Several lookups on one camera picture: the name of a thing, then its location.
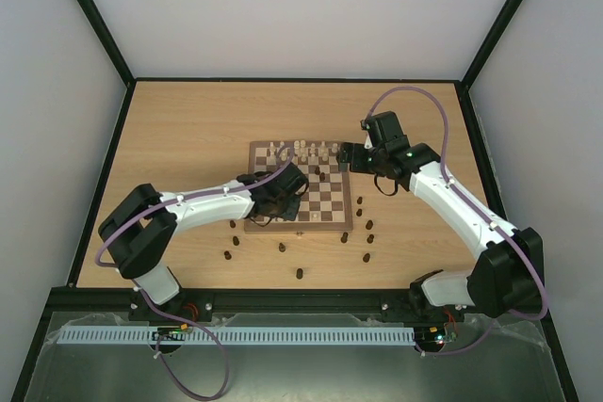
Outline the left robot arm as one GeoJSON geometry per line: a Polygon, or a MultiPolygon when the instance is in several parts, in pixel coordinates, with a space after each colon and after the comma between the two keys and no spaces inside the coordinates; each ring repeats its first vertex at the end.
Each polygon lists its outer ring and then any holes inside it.
{"type": "Polygon", "coordinates": [[[292,221],[308,186],[307,177],[292,163],[199,191],[159,192],[153,185],[138,185],[98,228],[103,246],[96,264],[116,268],[161,306],[181,292],[162,263],[176,234],[223,220],[292,221]]]}

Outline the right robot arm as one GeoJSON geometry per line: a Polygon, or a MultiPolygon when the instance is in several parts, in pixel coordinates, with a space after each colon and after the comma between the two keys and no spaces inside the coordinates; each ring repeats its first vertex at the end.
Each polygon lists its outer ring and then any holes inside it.
{"type": "Polygon", "coordinates": [[[444,306],[460,305],[496,318],[542,296],[544,284],[531,262],[542,255],[537,232],[519,230],[489,210],[448,173],[442,155],[429,145],[411,145],[394,112],[369,116],[361,127],[366,142],[343,143],[339,167],[387,178],[424,201],[475,259],[468,271],[435,270],[413,281],[411,307],[417,316],[429,319],[444,306]]]}

